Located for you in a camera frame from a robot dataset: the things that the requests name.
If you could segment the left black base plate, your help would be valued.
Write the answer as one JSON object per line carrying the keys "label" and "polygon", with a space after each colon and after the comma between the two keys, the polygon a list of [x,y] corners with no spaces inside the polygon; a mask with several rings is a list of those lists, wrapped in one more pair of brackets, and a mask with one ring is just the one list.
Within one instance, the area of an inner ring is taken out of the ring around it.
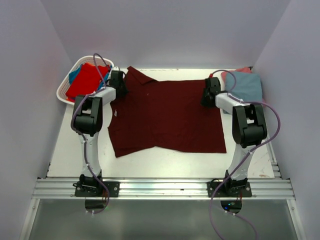
{"label": "left black base plate", "polygon": [[75,187],[74,195],[76,197],[111,197],[117,198],[120,191],[120,183],[118,181],[103,181],[104,186],[107,187],[108,193],[100,183],[96,186],[84,185],[79,182],[73,183],[72,186]]}

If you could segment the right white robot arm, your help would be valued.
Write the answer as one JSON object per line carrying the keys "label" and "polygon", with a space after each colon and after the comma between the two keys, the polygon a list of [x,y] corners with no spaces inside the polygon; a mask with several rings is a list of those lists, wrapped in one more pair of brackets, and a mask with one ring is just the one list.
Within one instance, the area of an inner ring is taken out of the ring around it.
{"label": "right white robot arm", "polygon": [[251,197],[248,169],[254,147],[266,139],[268,131],[260,103],[245,103],[227,91],[221,90],[217,77],[205,79],[201,105],[216,107],[232,116],[232,137],[235,150],[223,181],[212,179],[206,183],[209,197]]}

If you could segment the white plastic laundry basket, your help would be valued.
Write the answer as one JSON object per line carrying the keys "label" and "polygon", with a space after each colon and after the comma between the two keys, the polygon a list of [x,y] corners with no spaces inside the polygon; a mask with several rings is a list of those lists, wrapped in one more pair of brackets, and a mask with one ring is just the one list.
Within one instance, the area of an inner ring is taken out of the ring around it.
{"label": "white plastic laundry basket", "polygon": [[116,90],[109,86],[109,79],[114,69],[115,64],[107,58],[83,56],[59,85],[56,96],[70,105],[74,105],[77,96],[92,93],[101,97],[104,105],[112,102],[116,99]]}

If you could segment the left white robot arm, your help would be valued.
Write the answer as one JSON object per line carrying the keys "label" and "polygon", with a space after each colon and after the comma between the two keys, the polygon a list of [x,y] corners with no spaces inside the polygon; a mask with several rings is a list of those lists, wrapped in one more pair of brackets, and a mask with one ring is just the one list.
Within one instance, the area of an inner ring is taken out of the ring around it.
{"label": "left white robot arm", "polygon": [[82,171],[73,184],[76,197],[108,196],[99,162],[98,138],[103,126],[103,106],[128,93],[124,77],[123,71],[112,69],[103,87],[75,98],[70,126],[79,135],[82,152]]}

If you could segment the aluminium mounting rail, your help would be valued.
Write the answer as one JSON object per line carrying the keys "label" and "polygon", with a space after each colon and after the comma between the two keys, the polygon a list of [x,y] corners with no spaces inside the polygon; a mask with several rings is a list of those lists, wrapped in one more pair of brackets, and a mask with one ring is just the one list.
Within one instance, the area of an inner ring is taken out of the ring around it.
{"label": "aluminium mounting rail", "polygon": [[[47,178],[37,180],[32,198],[34,199],[99,199],[100,197],[76,197],[73,186],[75,178]],[[194,179],[148,179],[127,178],[108,179],[107,182],[119,182],[118,198],[123,200],[206,200],[209,199],[206,178]],[[258,200],[293,200],[295,194],[290,180],[281,178],[263,178],[248,180],[252,197],[216,197],[221,200],[229,199],[258,199]]]}

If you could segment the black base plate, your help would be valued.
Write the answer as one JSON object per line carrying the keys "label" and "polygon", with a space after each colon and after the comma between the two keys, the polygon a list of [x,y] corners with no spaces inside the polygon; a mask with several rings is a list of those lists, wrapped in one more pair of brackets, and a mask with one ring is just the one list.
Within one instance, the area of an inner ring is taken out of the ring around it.
{"label": "black base plate", "polygon": [[[207,185],[207,193],[210,198],[216,188],[220,185],[221,181],[208,181]],[[214,198],[250,198],[252,197],[251,185],[248,181],[244,180],[232,180],[224,183],[215,193]]]}
{"label": "black base plate", "polygon": [[117,198],[120,191],[120,183],[118,181],[103,181],[104,186],[107,187],[108,193],[100,183],[96,186],[84,185],[79,182],[73,183],[72,186],[75,187],[74,195],[76,197],[111,197]]}

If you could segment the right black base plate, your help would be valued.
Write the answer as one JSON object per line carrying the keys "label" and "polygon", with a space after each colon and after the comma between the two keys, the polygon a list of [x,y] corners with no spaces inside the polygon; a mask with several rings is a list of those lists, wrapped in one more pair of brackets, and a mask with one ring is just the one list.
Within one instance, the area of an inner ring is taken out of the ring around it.
{"label": "right black base plate", "polygon": [[[210,198],[216,188],[220,185],[221,181],[208,181],[207,185],[207,193]],[[244,180],[232,180],[224,183],[215,193],[214,198],[250,198],[252,197],[251,185],[248,181]]]}

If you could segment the dark maroon t shirt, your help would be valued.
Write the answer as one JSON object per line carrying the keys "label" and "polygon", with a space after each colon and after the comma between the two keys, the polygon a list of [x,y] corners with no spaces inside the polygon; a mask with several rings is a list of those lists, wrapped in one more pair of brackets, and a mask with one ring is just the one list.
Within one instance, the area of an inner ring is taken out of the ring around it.
{"label": "dark maroon t shirt", "polygon": [[158,81],[129,66],[125,81],[128,93],[110,104],[108,132],[117,158],[153,147],[227,152],[220,110],[201,105],[205,80]]}

